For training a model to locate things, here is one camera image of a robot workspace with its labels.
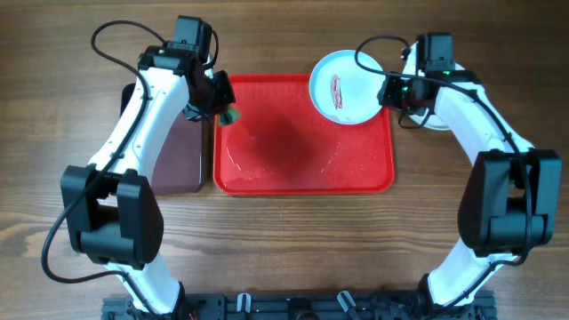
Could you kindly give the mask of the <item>white stained plate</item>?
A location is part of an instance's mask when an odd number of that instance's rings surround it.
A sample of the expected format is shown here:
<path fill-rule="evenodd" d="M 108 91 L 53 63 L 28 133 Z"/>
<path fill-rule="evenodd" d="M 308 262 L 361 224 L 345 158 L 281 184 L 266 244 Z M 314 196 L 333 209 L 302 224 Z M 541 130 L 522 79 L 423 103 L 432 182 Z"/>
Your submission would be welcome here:
<path fill-rule="evenodd" d="M 418 71 L 416 69 L 418 47 L 419 47 L 419 41 L 415 41 L 410 46 L 411 51 L 407 56 L 407 60 L 403 69 L 404 74 L 411 74 L 420 77 L 424 76 L 424 73 L 422 71 Z M 430 96 L 432 101 L 428 100 L 426 102 L 426 106 L 433 107 L 435 101 L 437 100 L 437 93 L 440 87 L 437 84 L 433 84 L 431 82 L 428 82 L 428 84 L 429 84 L 429 89 L 434 89 L 435 91 L 434 94 Z M 413 79 L 404 78 L 403 101 L 406 101 L 409 98 L 409 94 L 412 93 L 412 86 L 413 86 Z M 423 113 L 422 116 L 409 113 L 408 117 L 419 127 L 422 128 L 441 131 L 441 132 L 450 130 L 450 127 L 444 121 L 442 121 L 436 114 L 431 113 L 428 109 Z"/>

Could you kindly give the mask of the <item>green yellow sponge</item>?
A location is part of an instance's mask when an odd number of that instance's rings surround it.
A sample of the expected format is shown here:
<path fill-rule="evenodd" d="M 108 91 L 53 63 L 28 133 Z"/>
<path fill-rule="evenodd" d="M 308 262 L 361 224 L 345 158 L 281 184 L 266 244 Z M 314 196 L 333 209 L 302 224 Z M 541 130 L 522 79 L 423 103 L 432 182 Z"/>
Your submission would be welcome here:
<path fill-rule="evenodd" d="M 227 108 L 218 114 L 217 125 L 227 126 L 235 123 L 240 118 L 239 111 L 232 105 L 228 105 Z"/>

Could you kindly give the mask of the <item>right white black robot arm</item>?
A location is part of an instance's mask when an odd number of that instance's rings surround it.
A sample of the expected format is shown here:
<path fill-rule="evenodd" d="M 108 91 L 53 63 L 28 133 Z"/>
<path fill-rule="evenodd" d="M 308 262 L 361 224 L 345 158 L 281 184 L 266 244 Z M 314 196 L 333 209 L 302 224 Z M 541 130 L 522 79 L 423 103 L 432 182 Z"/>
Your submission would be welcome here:
<path fill-rule="evenodd" d="M 460 238 L 425 275 L 424 316 L 470 307 L 500 268 L 522 265 L 554 232 L 562 161 L 518 135 L 470 70 L 456 64 L 449 33 L 419 35 L 402 50 L 405 68 L 385 73 L 378 101 L 399 110 L 408 129 L 449 130 L 472 164 L 458 210 Z"/>

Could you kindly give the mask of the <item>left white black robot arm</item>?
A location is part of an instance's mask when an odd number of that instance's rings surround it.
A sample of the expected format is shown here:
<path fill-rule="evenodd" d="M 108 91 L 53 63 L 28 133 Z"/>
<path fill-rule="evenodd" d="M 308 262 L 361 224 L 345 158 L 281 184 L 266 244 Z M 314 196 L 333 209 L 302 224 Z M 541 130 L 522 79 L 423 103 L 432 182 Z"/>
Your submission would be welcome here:
<path fill-rule="evenodd" d="M 132 72 L 136 83 L 105 145 L 85 166 L 69 166 L 60 181 L 74 251 L 116 276 L 130 296 L 134 319 L 193 319 L 196 311 L 159 248 L 164 219 L 151 188 L 156 161 L 179 115 L 189 121 L 234 121 L 235 94 L 215 71 L 219 38 L 212 26 L 180 16 L 172 40 L 151 45 Z"/>

